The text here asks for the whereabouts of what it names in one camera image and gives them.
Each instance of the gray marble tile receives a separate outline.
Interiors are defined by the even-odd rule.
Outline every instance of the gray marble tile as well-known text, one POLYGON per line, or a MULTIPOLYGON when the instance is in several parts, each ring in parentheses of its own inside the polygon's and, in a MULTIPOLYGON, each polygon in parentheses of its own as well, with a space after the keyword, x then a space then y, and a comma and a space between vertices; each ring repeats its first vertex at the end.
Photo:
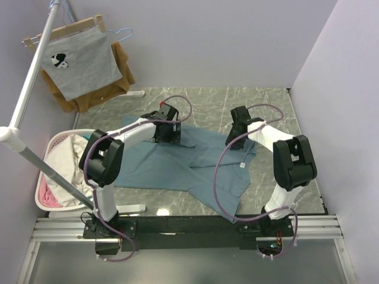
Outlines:
MULTIPOLYGON (((300 129, 287 90, 284 88, 146 88, 142 98, 115 98, 81 114, 77 128, 96 128, 103 131, 121 126, 124 114, 142 115, 157 110, 160 101, 170 95, 186 95, 193 105, 193 115, 187 124, 221 133, 229 133, 232 126, 230 110, 241 105, 250 106, 270 103, 280 107, 285 118, 272 126, 294 135, 300 129)), ((184 115, 189 107, 184 100, 172 99, 174 105, 184 115)), ((252 117, 270 120, 278 116, 271 108, 259 107, 250 111, 252 117)), ((258 214, 268 202, 275 186, 272 170, 272 153, 262 146, 257 148, 257 156, 250 168, 251 184, 241 196, 238 214, 258 214)), ((213 215, 215 212, 193 198, 188 192, 154 189, 115 188, 117 205, 147 204, 142 215, 213 215)), ((324 213, 323 202, 315 181, 303 189, 296 200, 298 213, 324 213)))

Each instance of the metal pole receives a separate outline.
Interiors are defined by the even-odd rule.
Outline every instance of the metal pole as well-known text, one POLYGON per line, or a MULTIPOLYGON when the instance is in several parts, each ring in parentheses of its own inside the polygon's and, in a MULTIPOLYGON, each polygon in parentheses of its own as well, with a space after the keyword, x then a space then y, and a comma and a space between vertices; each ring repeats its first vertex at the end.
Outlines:
POLYGON ((79 18, 77 16, 77 14, 75 13, 75 10, 73 8, 73 5, 71 3, 71 0, 67 0, 67 3, 69 4, 69 11, 70 11, 70 14, 72 16, 72 19, 74 22, 78 22, 79 21, 79 18))
POLYGON ((30 68, 24 82, 24 86, 21 90, 20 97, 18 98, 11 122, 9 124, 9 127, 13 129, 19 128, 21 125, 21 121, 23 120, 25 110, 31 95, 31 91, 33 90, 34 82, 36 81, 36 77, 41 66, 43 55, 45 53, 47 44, 49 43, 50 35, 53 29, 53 24, 59 9, 58 4, 60 4, 60 0, 54 0, 51 5, 49 17, 47 18, 40 42, 38 44, 36 53, 34 54, 33 60, 31 61, 30 68))
POLYGON ((58 185, 60 185, 65 191, 75 197, 77 200, 81 201, 85 206, 89 209, 94 209, 94 204, 90 201, 84 194, 78 191, 71 183, 66 181, 61 175, 59 175, 53 168, 51 168, 48 164, 42 161, 33 151, 31 151, 28 147, 26 147, 23 151, 19 152, 25 159, 27 159, 30 163, 35 165, 38 169, 40 169, 46 176, 55 181, 58 185))

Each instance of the laundry basket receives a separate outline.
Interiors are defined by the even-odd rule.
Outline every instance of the laundry basket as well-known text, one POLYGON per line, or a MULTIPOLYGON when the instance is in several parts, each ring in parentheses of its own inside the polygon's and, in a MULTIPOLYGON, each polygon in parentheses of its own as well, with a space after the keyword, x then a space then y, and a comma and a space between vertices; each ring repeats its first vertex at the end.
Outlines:
MULTIPOLYGON (((46 149, 46 152, 45 152, 43 159, 45 160, 47 154, 55 146, 57 146, 59 143, 61 143, 67 136, 69 136, 71 134, 76 134, 76 135, 79 135, 79 136, 82 136, 82 137, 89 139, 89 137, 91 136, 91 134, 94 131, 95 130, 93 130, 93 129, 77 129, 77 130, 68 130, 68 131, 63 131, 61 133, 58 133, 57 135, 55 135, 50 140, 49 144, 47 145, 47 149, 46 149)), ((45 211, 69 211, 69 210, 80 209, 80 208, 83 208, 85 206, 84 204, 80 204, 77 206, 70 206, 70 207, 46 207, 40 201, 40 191, 46 190, 46 189, 47 189, 47 184, 45 181, 44 174, 42 172, 40 172, 40 176, 38 177, 36 195, 35 195, 34 199, 36 200, 37 206, 39 208, 41 208, 42 210, 45 210, 45 211)))

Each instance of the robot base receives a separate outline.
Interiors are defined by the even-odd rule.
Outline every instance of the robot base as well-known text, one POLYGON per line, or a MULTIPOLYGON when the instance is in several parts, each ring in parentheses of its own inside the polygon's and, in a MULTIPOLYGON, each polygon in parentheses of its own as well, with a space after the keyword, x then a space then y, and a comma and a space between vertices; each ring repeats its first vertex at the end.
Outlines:
MULTIPOLYGON (((193 216, 193 217, 118 217, 111 220, 114 228, 119 228, 134 239, 138 250, 145 249, 199 249, 238 247, 241 250, 256 250, 258 237, 276 237, 281 230, 283 237, 292 237, 294 232, 289 218, 275 220, 267 230, 263 230, 260 222, 232 224, 221 216, 193 216)), ((117 235, 97 229, 96 234, 91 231, 92 220, 86 222, 87 230, 83 238, 118 238, 117 235)), ((119 243, 97 243, 98 254, 116 254, 119 243)), ((131 251, 131 244, 124 240, 121 251, 131 251)))

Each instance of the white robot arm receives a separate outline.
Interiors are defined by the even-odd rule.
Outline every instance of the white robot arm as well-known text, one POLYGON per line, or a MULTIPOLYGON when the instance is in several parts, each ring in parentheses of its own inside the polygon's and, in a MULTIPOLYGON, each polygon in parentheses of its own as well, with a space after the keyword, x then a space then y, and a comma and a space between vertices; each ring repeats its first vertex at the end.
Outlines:
MULTIPOLYGON (((316 165, 307 137, 304 135, 293 136, 276 128, 266 125, 266 121, 260 118, 251 118, 248 110, 240 106, 231 110, 233 117, 233 128, 228 136, 228 144, 237 136, 251 132, 262 125, 260 130, 249 134, 248 139, 256 141, 273 152, 274 176, 277 184, 271 199, 264 206, 264 211, 272 211, 279 207, 291 207, 296 196, 303 190, 304 186, 317 175, 316 165)), ((236 143, 232 149, 241 149, 244 140, 236 143)), ((269 215, 272 220, 285 218, 290 210, 280 210, 269 215)))
POLYGON ((116 214, 117 209, 114 203, 114 181, 117 178, 123 152, 142 141, 169 142, 179 143, 181 134, 181 124, 168 124, 159 121, 172 121, 178 110, 174 107, 163 103, 159 111, 143 115, 136 122, 123 128, 109 131, 107 133, 96 130, 92 133, 83 156, 79 163, 81 169, 84 168, 84 162, 88 155, 89 149, 101 137, 109 134, 117 134, 112 138, 107 138, 100 142, 91 157, 89 158, 87 174, 92 183, 95 183, 98 208, 94 209, 97 216, 97 210, 100 210, 105 221, 111 220, 116 214))

